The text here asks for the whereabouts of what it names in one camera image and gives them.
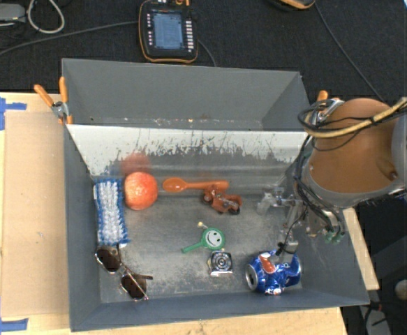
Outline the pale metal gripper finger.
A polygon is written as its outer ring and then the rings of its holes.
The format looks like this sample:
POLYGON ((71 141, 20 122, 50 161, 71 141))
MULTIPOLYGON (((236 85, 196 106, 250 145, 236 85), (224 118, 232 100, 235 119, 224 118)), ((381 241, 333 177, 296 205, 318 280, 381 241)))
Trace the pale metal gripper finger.
POLYGON ((288 211, 279 223, 278 235, 278 256, 291 256, 293 255, 299 242, 295 238, 293 230, 300 225, 301 217, 303 216, 304 204, 300 200, 295 200, 289 203, 288 211))
POLYGON ((264 216, 270 207, 287 207, 290 204, 288 198, 284 198, 284 188, 264 188, 262 189, 261 201, 257 204, 257 213, 264 216))

